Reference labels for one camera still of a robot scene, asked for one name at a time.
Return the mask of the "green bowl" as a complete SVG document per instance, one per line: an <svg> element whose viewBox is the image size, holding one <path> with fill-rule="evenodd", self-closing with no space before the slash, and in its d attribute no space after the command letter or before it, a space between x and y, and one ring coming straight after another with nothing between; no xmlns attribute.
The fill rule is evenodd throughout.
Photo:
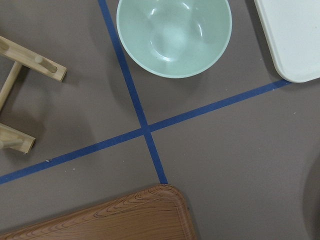
<svg viewBox="0 0 320 240"><path fill-rule="evenodd" d="M144 70L182 79L212 67L232 33L227 0L121 0L116 27L126 53Z"/></svg>

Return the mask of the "brown wooden cutting board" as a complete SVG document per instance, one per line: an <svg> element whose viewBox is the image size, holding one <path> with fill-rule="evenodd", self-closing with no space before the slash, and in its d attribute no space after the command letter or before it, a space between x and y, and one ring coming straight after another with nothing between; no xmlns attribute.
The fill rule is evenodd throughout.
<svg viewBox="0 0 320 240"><path fill-rule="evenodd" d="M2 240L195 240L197 234L181 192L156 186L33 224Z"/></svg>

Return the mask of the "cream bear serving tray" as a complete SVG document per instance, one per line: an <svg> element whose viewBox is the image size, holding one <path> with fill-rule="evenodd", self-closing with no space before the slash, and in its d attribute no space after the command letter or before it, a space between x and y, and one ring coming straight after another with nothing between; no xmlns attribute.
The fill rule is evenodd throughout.
<svg viewBox="0 0 320 240"><path fill-rule="evenodd" d="M320 2L256 0L277 73L292 83L320 77Z"/></svg>

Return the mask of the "white round plate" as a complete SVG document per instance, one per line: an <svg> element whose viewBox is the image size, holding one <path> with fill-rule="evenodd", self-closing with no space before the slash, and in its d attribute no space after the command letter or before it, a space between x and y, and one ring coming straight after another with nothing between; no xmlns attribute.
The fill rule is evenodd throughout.
<svg viewBox="0 0 320 240"><path fill-rule="evenodd" d="M309 169L303 191L303 218L310 240L320 239L320 158Z"/></svg>

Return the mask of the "wooden dish rack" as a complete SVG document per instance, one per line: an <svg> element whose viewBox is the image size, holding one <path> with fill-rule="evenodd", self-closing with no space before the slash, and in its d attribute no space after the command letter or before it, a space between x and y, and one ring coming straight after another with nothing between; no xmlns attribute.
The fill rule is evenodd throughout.
<svg viewBox="0 0 320 240"><path fill-rule="evenodd" d="M68 69L5 37L0 38L0 58L12 61L0 83L0 148L28 154L36 142L33 128L43 120L33 116L44 109L40 97L52 82L61 83Z"/></svg>

